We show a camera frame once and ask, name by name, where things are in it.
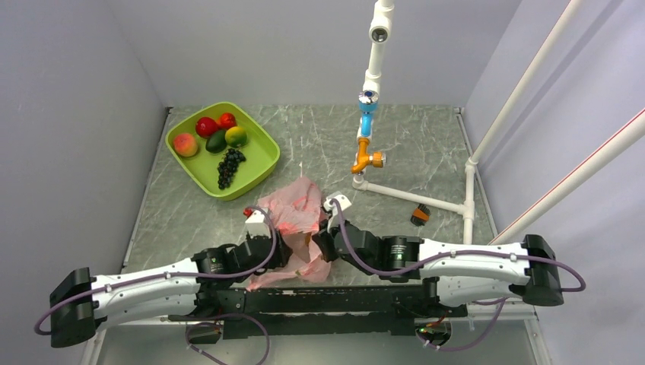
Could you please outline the pink plastic bag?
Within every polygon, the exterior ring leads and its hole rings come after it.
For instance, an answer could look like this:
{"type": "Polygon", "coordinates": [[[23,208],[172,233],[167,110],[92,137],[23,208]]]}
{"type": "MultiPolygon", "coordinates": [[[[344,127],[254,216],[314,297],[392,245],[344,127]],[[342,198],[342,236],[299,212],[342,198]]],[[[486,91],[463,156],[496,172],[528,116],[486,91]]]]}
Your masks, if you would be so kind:
{"type": "Polygon", "coordinates": [[[258,200],[259,207],[268,210],[272,223],[292,253],[285,267],[252,277],[247,290],[295,278],[318,284],[327,279],[331,264],[323,259],[322,250],[313,242],[313,234],[325,219],[322,202],[320,188],[305,176],[258,200]]]}

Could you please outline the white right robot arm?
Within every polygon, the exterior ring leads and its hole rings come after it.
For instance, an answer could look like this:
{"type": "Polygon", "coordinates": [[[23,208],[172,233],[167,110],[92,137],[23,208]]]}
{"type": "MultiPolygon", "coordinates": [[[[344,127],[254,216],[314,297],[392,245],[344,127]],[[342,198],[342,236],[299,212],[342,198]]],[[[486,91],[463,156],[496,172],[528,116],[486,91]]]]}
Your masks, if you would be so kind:
{"type": "Polygon", "coordinates": [[[366,275],[392,283],[422,280],[419,295],[429,316],[465,303],[517,298],[533,306],[564,302],[554,250],[539,235],[518,243],[468,246],[418,236],[375,236],[345,223],[313,234],[327,262],[342,259],[366,275]]]}

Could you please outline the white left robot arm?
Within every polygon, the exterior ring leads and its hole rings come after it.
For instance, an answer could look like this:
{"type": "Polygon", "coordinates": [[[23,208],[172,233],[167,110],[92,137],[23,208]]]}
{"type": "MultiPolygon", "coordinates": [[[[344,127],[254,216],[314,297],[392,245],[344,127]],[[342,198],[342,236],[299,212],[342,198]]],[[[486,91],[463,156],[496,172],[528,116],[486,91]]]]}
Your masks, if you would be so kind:
{"type": "Polygon", "coordinates": [[[277,236],[247,236],[240,244],[203,249],[173,264],[120,275],[71,271],[49,295],[52,348],[71,347],[97,331],[155,316],[209,319],[219,307],[217,290],[251,275],[286,266],[292,250],[277,236]]]}

